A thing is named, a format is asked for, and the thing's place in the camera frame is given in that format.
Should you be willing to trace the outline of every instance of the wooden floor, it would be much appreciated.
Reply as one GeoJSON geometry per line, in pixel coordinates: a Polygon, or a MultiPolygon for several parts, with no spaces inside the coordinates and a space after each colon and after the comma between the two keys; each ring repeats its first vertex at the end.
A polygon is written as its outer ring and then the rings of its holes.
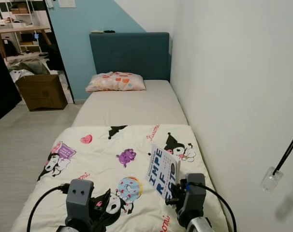
{"type": "Polygon", "coordinates": [[[18,105],[0,120],[0,232],[19,215],[56,137],[70,127],[81,105],[29,112],[18,105]]]}

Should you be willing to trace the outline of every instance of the kuromi print comforter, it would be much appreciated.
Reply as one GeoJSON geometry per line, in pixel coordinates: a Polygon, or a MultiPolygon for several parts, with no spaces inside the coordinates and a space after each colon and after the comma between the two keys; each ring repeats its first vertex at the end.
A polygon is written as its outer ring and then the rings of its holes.
{"type": "MultiPolygon", "coordinates": [[[[107,232],[184,232],[175,210],[165,205],[146,179],[152,144],[181,161],[180,178],[186,173],[203,173],[206,185],[213,187],[190,126],[68,128],[53,144],[35,190],[11,231],[26,231],[30,211],[43,193],[80,178],[94,182],[92,197],[98,202],[111,190],[103,215],[107,232]]],[[[49,194],[34,214],[31,231],[55,232],[64,225],[65,200],[66,195],[61,192],[49,194]]],[[[228,231],[220,203],[209,192],[204,211],[214,231],[228,231]]]]}

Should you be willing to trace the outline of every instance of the card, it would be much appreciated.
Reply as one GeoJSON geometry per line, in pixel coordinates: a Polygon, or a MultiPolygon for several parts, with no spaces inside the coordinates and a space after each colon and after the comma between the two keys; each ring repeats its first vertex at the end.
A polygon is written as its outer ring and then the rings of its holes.
{"type": "Polygon", "coordinates": [[[146,179],[165,200],[172,198],[171,187],[176,184],[180,164],[166,150],[152,145],[151,161],[146,179]]]}

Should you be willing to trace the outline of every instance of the light switch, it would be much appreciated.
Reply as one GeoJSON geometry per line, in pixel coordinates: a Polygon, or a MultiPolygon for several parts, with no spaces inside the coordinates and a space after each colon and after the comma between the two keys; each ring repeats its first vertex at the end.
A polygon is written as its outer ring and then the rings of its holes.
{"type": "Polygon", "coordinates": [[[75,0],[59,0],[60,8],[75,8],[75,0]]]}
{"type": "Polygon", "coordinates": [[[45,0],[45,3],[48,8],[53,8],[52,0],[45,0]]]}

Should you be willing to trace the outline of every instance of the shelf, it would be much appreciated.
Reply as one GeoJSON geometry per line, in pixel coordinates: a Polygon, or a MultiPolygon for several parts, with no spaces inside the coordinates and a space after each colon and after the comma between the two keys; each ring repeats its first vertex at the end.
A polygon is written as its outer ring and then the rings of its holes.
{"type": "Polygon", "coordinates": [[[13,14],[13,15],[31,15],[31,14],[13,14]]]}
{"type": "Polygon", "coordinates": [[[20,45],[20,47],[39,47],[39,45],[20,45]]]}

